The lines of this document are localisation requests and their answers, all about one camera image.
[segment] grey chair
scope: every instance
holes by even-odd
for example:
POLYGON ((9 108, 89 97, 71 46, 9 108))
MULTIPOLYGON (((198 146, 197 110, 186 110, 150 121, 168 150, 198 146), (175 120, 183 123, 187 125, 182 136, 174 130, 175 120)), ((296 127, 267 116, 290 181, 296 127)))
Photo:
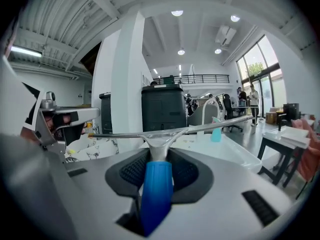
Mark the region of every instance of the grey chair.
MULTIPOLYGON (((204 106, 199 106, 191 116, 187 117, 187 122, 191 126, 199 126, 202 125, 202 113, 204 110, 204 106)), ((205 106, 204 112, 204 124, 212 123, 212 117, 218 116, 218 108, 215 105, 207 104, 205 106)), ((204 133, 211 133, 212 130, 205 131, 204 133)))

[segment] light blue bottle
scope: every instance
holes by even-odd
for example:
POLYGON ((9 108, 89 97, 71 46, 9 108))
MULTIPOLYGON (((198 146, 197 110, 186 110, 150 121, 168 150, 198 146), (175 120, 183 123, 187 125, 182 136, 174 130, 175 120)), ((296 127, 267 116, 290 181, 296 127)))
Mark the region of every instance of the light blue bottle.
MULTIPOLYGON (((215 123, 219 123, 219 119, 216 117, 213 117, 213 122, 215 123)), ((220 128, 216 128, 213 129, 212 134, 211 134, 211 141, 212 142, 220 142, 221 141, 221 129, 220 128)))

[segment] black office chair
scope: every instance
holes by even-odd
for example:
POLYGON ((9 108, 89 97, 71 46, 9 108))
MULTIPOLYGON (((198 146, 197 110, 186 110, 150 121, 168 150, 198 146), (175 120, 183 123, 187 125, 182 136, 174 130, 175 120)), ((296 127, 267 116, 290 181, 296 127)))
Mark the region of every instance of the black office chair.
MULTIPOLYGON (((233 118, 238 118, 240 117, 240 113, 238 116, 234 116, 234 111, 232 109, 232 106, 231 106, 231 100, 230 100, 230 96, 228 94, 225 94, 224 95, 224 99, 223 99, 223 105, 224 105, 224 108, 225 108, 225 111, 226 111, 226 117, 225 119, 229 120, 229 119, 233 119, 233 118)), ((227 126, 228 129, 231 128, 230 130, 230 133, 232 133, 232 130, 233 128, 237 128, 239 129, 241 132, 243 132, 243 128, 241 128, 240 126, 238 125, 230 125, 230 126, 227 126)))

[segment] black pants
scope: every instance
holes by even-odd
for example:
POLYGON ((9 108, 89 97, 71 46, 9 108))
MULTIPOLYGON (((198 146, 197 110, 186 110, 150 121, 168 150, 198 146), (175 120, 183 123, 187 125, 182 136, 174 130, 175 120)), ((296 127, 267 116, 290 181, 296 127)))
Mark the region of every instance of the black pants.
POLYGON ((253 115, 253 119, 252 119, 252 123, 255 125, 256 124, 256 116, 258 118, 259 115, 259 105, 251 105, 251 107, 255 107, 255 108, 251 108, 251 113, 253 115))

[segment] air conditioner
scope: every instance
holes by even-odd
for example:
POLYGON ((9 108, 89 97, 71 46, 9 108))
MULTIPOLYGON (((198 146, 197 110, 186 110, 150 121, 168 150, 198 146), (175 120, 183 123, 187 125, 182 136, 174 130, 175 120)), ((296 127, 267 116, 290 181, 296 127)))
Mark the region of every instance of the air conditioner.
POLYGON ((215 42, 220 43, 222 46, 227 46, 235 36, 236 32, 237 31, 235 29, 222 25, 216 34, 215 42))

